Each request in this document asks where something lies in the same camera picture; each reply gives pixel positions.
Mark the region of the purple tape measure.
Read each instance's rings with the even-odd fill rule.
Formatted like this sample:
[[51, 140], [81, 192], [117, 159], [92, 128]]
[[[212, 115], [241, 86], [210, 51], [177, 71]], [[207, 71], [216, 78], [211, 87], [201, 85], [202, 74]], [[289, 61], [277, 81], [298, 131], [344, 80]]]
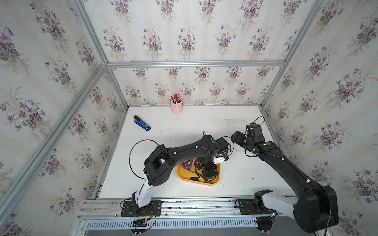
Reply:
[[185, 169], [185, 170], [191, 170], [192, 169], [192, 166], [193, 166], [193, 160], [188, 160], [188, 161], [185, 161], [181, 164], [182, 168]]

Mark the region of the large black tape measure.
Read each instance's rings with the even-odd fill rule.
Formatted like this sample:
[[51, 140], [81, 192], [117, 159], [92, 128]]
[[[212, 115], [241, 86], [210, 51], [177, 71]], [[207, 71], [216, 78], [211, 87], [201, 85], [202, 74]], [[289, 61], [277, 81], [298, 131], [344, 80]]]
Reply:
[[203, 162], [199, 159], [194, 160], [195, 172], [198, 172], [203, 169]]

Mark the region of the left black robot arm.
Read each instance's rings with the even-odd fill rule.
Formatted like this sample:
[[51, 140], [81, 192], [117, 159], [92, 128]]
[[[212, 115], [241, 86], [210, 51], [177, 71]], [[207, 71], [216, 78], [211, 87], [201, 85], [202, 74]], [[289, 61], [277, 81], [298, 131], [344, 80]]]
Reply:
[[201, 139], [180, 147], [167, 148], [158, 145], [144, 161], [143, 185], [133, 193], [131, 201], [136, 209], [149, 205], [152, 190], [165, 183], [172, 170], [185, 162], [199, 160], [202, 169], [199, 177], [205, 182], [213, 181], [219, 175], [218, 165], [227, 161], [232, 153], [232, 146], [224, 137], [214, 139], [205, 132]]

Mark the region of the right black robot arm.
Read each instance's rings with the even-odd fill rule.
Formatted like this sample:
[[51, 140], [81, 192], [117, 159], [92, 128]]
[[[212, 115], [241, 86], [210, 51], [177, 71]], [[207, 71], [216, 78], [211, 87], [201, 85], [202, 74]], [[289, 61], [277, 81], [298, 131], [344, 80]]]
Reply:
[[275, 194], [271, 190], [256, 192], [252, 209], [260, 214], [280, 212], [296, 221], [306, 233], [327, 230], [339, 224], [337, 193], [322, 186], [295, 166], [273, 141], [266, 141], [261, 125], [250, 123], [245, 132], [236, 131], [231, 141], [271, 166], [290, 186], [297, 199]]

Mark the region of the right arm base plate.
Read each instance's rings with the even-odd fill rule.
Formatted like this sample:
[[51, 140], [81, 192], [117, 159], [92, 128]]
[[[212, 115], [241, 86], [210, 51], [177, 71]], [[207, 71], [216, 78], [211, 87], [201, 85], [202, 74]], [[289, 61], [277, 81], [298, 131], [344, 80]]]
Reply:
[[275, 213], [274, 210], [266, 208], [262, 202], [258, 199], [237, 199], [235, 201], [235, 206], [240, 209], [242, 215], [253, 215], [253, 214], [268, 214], [271, 215]]

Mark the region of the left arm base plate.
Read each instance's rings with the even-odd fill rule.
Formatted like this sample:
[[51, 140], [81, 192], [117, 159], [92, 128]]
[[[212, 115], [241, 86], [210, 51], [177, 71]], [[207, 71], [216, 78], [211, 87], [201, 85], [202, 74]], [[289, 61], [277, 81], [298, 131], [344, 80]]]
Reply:
[[136, 201], [126, 199], [120, 202], [121, 217], [160, 216], [162, 201], [151, 201], [148, 205], [139, 207]]

